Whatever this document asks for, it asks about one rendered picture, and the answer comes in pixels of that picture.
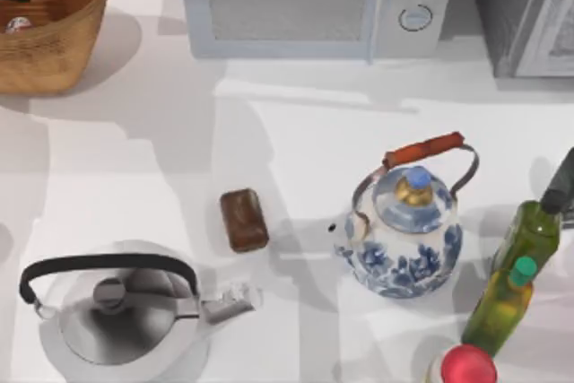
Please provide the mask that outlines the blue and white kettle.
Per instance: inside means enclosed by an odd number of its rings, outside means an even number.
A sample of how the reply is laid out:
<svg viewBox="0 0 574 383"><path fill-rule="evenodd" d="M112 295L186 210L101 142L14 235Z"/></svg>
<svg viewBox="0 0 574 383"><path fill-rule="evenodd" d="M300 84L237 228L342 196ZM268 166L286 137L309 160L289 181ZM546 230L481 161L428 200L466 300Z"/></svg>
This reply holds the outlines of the blue and white kettle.
<svg viewBox="0 0 574 383"><path fill-rule="evenodd" d="M451 150L474 152L458 132L386 152L353 190L349 212L328 224L335 254L371 292L419 298L452 275L463 245L457 194L478 171L480 158L474 154L451 186L420 164Z"/></svg>

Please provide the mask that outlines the yellow bottle with green cap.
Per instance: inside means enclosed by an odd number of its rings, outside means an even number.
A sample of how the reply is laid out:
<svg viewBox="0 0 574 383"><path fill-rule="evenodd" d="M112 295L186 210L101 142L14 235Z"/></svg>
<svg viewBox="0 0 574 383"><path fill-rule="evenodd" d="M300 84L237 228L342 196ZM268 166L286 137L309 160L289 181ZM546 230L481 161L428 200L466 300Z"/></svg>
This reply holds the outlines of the yellow bottle with green cap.
<svg viewBox="0 0 574 383"><path fill-rule="evenodd" d="M536 262L528 256L519 257L510 269L495 271L465 325L461 343L494 357L526 314L536 271Z"/></svg>

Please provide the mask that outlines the brown bread loaf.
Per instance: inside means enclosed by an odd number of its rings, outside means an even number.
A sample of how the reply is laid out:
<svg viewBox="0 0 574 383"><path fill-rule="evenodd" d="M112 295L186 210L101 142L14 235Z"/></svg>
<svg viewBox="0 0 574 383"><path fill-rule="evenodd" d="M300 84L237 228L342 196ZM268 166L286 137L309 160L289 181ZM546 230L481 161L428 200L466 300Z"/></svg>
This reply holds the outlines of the brown bread loaf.
<svg viewBox="0 0 574 383"><path fill-rule="evenodd" d="M230 248L234 252L247 253L267 246L268 229L255 190L248 187L223 193L220 208Z"/></svg>

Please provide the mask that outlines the small white and red ball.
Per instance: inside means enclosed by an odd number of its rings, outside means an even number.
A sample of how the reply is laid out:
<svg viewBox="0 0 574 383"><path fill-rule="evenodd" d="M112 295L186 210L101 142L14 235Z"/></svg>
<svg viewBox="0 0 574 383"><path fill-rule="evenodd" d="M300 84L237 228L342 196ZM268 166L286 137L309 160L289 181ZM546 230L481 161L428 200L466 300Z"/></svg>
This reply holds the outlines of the small white and red ball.
<svg viewBox="0 0 574 383"><path fill-rule="evenodd" d="M19 31L27 30L32 28L32 22L23 16L18 16L12 18L5 26L4 32L6 34L14 34Z"/></svg>

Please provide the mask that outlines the bottle with red cap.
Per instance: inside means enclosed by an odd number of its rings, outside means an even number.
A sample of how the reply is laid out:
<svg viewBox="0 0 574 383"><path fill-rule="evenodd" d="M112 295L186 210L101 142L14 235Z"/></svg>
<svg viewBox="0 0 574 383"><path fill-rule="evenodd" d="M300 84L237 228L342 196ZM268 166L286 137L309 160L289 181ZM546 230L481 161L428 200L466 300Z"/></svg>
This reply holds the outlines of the bottle with red cap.
<svg viewBox="0 0 574 383"><path fill-rule="evenodd" d="M492 358L470 344L459 344L439 354L422 380L422 383L497 382L498 372Z"/></svg>

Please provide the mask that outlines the woven wooden basket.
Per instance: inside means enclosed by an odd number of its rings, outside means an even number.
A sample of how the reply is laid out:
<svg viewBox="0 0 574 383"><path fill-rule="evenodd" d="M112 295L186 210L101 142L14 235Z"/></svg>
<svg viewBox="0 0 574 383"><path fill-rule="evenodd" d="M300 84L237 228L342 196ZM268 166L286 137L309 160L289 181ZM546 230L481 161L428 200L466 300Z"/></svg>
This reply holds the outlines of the woven wooden basket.
<svg viewBox="0 0 574 383"><path fill-rule="evenodd" d="M58 93L81 79L107 0L0 0L0 93ZM14 17L33 27L4 32Z"/></svg>

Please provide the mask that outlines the pale microwave knob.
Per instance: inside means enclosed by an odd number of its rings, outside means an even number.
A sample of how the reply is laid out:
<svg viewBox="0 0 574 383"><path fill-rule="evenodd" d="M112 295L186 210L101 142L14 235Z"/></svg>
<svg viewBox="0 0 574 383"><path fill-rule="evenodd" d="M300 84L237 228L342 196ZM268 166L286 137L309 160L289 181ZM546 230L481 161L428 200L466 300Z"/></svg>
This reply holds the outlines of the pale microwave knob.
<svg viewBox="0 0 574 383"><path fill-rule="evenodd" d="M423 4L418 4L410 9L404 9L398 16L401 28L408 32L425 30L433 20L431 9Z"/></svg>

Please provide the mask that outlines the pale microwave oven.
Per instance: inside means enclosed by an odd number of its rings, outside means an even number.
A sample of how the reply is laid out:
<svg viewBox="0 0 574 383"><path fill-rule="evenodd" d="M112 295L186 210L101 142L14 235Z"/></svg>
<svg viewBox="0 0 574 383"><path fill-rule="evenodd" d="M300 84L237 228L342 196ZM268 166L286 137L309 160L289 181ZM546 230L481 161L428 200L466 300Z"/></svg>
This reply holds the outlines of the pale microwave oven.
<svg viewBox="0 0 574 383"><path fill-rule="evenodd" d="M425 30L417 32L403 30L398 23L399 14L418 4L431 9L432 23ZM447 6L448 0L382 0L374 61L431 55L439 42Z"/></svg>

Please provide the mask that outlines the green bottle with black cap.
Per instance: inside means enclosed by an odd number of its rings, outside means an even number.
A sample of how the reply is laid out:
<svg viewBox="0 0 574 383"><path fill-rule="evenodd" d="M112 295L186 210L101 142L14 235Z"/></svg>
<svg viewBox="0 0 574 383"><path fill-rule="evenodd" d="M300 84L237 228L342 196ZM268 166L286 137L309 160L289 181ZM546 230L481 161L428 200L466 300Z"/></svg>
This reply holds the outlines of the green bottle with black cap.
<svg viewBox="0 0 574 383"><path fill-rule="evenodd" d="M558 250L563 225L574 224L574 147L561 162L540 200L521 203L494 254L490 273L509 270L522 256L541 271Z"/></svg>

